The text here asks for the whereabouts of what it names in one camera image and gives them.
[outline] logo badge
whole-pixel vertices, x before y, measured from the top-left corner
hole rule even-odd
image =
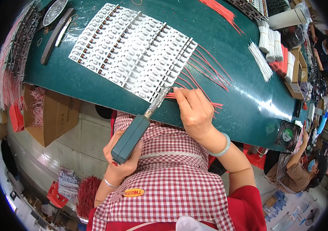
[[[128,190],[124,191],[124,196],[125,197],[137,197],[137,196],[143,195],[143,193],[145,193],[145,191],[143,189],[133,188],[133,189],[128,189]]]

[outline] led component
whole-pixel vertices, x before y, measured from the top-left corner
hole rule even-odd
[[[152,103],[177,78],[197,46],[192,42],[165,22],[106,3],[69,58]]]

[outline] red shirt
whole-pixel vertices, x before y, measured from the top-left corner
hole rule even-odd
[[[262,200],[260,198],[259,190],[254,186],[244,186],[227,197],[229,216],[237,231],[249,230],[267,230],[262,209]],[[88,217],[87,231],[92,230],[92,221],[94,213],[97,208],[90,211]],[[108,222],[106,230],[124,231],[133,228],[144,222]],[[201,221],[203,224],[217,229],[215,224]],[[154,229],[160,230],[175,230],[175,222],[168,223],[153,223],[138,228],[137,231],[152,231]]]

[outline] soldering iron handle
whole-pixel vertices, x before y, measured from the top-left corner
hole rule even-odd
[[[112,148],[112,159],[118,164],[124,164],[149,126],[150,120],[148,118],[137,115]]]

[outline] bundle of white wires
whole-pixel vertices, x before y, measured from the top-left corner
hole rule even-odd
[[[274,56],[274,32],[273,30],[269,29],[269,52],[265,56],[265,59],[267,60],[268,63],[272,63],[276,60]]]
[[[263,57],[263,54],[260,52],[260,50],[256,46],[256,44],[251,40],[250,40],[250,42],[251,43],[249,44],[249,51],[254,56],[254,59],[255,59],[256,63],[258,64],[260,71],[263,74],[264,81],[269,82],[269,79],[272,77],[273,72],[272,72],[271,68],[269,67],[267,61]]]
[[[289,52],[288,62],[287,62],[287,73],[286,76],[284,77],[285,80],[289,83],[292,82],[292,76],[294,73],[294,63],[295,63],[295,56],[291,52]]]
[[[281,47],[281,33],[279,31],[273,31],[274,34],[274,55],[277,62],[283,61],[283,53]]]
[[[259,49],[267,54],[269,53],[269,24],[264,20],[258,20],[257,23],[260,32]]]

